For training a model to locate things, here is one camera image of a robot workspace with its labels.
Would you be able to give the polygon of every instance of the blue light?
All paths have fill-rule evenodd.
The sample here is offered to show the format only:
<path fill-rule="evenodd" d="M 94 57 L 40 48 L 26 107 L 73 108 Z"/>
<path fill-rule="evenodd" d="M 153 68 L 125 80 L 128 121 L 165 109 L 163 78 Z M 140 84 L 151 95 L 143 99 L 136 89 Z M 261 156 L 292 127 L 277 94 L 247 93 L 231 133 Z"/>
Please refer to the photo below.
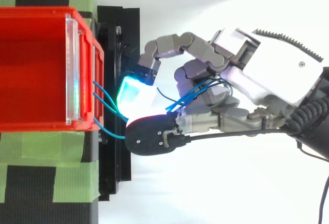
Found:
<path fill-rule="evenodd" d="M 127 118 L 140 116 L 151 107 L 155 95 L 155 86 L 146 85 L 132 77 L 124 77 L 117 97 L 117 107 Z"/>

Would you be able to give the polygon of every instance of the white table surface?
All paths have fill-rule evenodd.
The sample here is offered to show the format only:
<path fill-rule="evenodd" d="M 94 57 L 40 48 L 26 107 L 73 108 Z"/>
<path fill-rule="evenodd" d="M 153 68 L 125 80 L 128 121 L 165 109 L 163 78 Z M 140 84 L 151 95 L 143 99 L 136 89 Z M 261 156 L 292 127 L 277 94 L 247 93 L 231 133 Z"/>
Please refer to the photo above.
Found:
<path fill-rule="evenodd" d="M 329 0 L 98 3 L 140 8 L 141 49 L 167 34 L 191 31 L 210 40 L 224 27 L 261 28 L 286 33 L 329 59 Z M 177 99 L 173 73 L 190 59 L 184 54 L 162 60 L 156 86 Z M 234 95 L 242 100 L 241 107 L 253 111 L 250 101 L 237 91 Z M 154 105 L 170 103 L 158 95 Z M 328 175 L 329 164 L 302 154 L 287 135 L 195 141 L 165 155 L 132 155 L 132 181 L 120 183 L 110 202 L 99 203 L 99 223 L 317 223 Z M 325 205 L 325 223 L 329 223 L 329 204 Z"/>

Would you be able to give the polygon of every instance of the red plastic bin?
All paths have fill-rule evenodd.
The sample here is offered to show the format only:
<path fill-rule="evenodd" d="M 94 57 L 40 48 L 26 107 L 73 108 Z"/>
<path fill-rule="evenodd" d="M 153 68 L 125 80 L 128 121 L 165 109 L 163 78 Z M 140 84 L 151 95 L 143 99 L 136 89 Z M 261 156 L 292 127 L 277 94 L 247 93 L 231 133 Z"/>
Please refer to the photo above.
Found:
<path fill-rule="evenodd" d="M 0 8 L 0 133 L 98 129 L 103 63 L 75 8 Z"/>

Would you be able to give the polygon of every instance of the blue wire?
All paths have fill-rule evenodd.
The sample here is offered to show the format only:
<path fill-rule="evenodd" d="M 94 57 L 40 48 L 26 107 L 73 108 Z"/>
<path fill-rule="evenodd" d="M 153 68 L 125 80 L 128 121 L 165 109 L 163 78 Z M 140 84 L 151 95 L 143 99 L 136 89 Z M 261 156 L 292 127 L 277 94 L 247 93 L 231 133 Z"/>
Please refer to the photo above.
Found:
<path fill-rule="evenodd" d="M 117 115 L 120 116 L 121 119 L 123 119 L 125 122 L 127 122 L 127 118 L 125 116 L 123 116 L 119 109 L 117 108 L 117 106 L 115 105 L 114 101 L 112 100 L 112 98 L 109 96 L 109 94 L 106 92 L 105 89 L 103 89 L 102 86 L 100 86 L 97 82 L 93 81 L 93 83 L 105 94 L 105 96 L 109 99 L 109 101 L 111 102 L 113 108 L 115 109 L 115 111 L 117 112 Z"/>
<path fill-rule="evenodd" d="M 105 133 L 109 134 L 110 136 L 117 139 L 125 139 L 124 136 L 118 136 L 108 131 L 104 126 L 101 125 L 101 123 L 98 122 L 98 120 L 95 117 L 94 117 L 94 122 L 99 126 L 99 128 L 101 128 Z"/>
<path fill-rule="evenodd" d="M 182 96 L 176 103 L 172 104 L 171 106 L 167 107 L 168 111 L 172 111 L 179 103 L 184 102 L 184 105 L 182 105 L 180 108 L 184 107 L 187 105 L 186 101 L 190 103 L 195 97 L 197 97 L 199 94 L 205 92 L 205 90 L 208 89 L 208 86 L 211 85 L 212 83 L 216 82 L 217 80 L 210 81 L 208 84 L 206 84 L 201 90 L 198 92 L 194 93 L 193 95 L 190 95 L 192 92 L 194 92 L 197 88 L 201 87 L 202 84 L 204 84 L 208 79 L 203 80 L 201 83 L 196 85 L 193 89 L 191 89 L 189 92 L 187 92 L 184 96 Z"/>
<path fill-rule="evenodd" d="M 179 103 L 181 104 L 183 102 L 184 104 L 181 105 L 181 107 L 179 107 L 179 109 L 181 109 L 181 108 L 187 106 L 189 103 L 191 103 L 197 96 L 199 96 L 203 92 L 207 91 L 208 89 L 210 89 L 210 88 L 212 88 L 214 86 L 220 85 L 220 84 L 223 84 L 224 86 L 226 86 L 227 88 L 229 88 L 230 89 L 230 95 L 231 96 L 233 95 L 233 88 L 232 88 L 232 86 L 230 85 L 230 83 L 228 83 L 224 79 L 214 79 L 214 80 L 210 81 L 208 84 L 206 84 L 204 87 L 202 87 L 198 92 L 196 92 L 196 93 L 194 93 L 194 94 L 191 95 L 191 93 L 193 91 L 195 91 L 197 88 L 199 88 L 207 80 L 209 80 L 209 79 L 203 80 L 200 84 L 198 84 L 193 89 L 191 89 L 188 93 L 186 93 L 184 96 L 182 96 L 177 102 L 175 102 L 174 104 L 172 104 L 169 107 L 167 107 L 166 110 L 167 111 L 172 111 Z"/>
<path fill-rule="evenodd" d="M 123 119 L 125 122 L 128 122 L 128 119 L 126 117 L 124 117 L 123 115 L 120 115 L 118 112 L 116 112 L 114 109 L 112 109 L 106 102 L 104 102 L 104 100 L 102 100 L 102 98 L 100 98 L 99 95 L 97 95 L 96 93 L 94 93 L 94 96 L 101 102 L 104 104 L 105 107 L 107 107 L 112 113 L 114 113 L 116 116 L 119 116 L 121 119 Z"/>
<path fill-rule="evenodd" d="M 208 79 L 204 79 L 201 81 L 201 83 L 199 83 L 198 85 L 196 85 L 193 89 L 191 89 L 189 92 L 187 92 L 184 96 L 182 96 L 177 102 L 171 104 L 169 107 L 166 108 L 166 110 L 173 110 L 177 105 L 179 105 L 184 98 L 188 97 L 189 94 L 191 94 L 192 92 L 194 92 L 196 89 L 198 89 L 199 87 L 201 87 Z"/>
<path fill-rule="evenodd" d="M 118 113 L 117 113 L 114 109 L 112 109 L 112 108 L 111 108 L 106 102 L 104 102 L 103 99 L 100 98 L 99 95 L 97 95 L 96 93 L 94 93 L 94 96 L 95 96 L 95 97 L 96 97 L 101 103 L 103 103 L 104 106 L 107 107 L 112 113 L 114 113 L 115 115 L 118 115 Z"/>

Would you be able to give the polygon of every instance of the black metal bracket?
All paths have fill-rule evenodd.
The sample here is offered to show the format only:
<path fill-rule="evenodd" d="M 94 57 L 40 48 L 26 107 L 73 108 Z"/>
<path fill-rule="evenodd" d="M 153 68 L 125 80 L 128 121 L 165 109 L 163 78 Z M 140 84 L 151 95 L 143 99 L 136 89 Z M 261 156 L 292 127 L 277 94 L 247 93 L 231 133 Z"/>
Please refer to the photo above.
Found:
<path fill-rule="evenodd" d="M 103 47 L 104 88 L 112 98 L 117 96 L 122 78 L 131 71 L 140 55 L 139 9 L 98 7 L 98 42 Z M 125 122 L 104 109 L 104 126 L 124 135 Z M 118 192 L 118 183 L 131 180 L 131 154 L 124 141 L 100 133 L 99 201 L 108 201 Z"/>

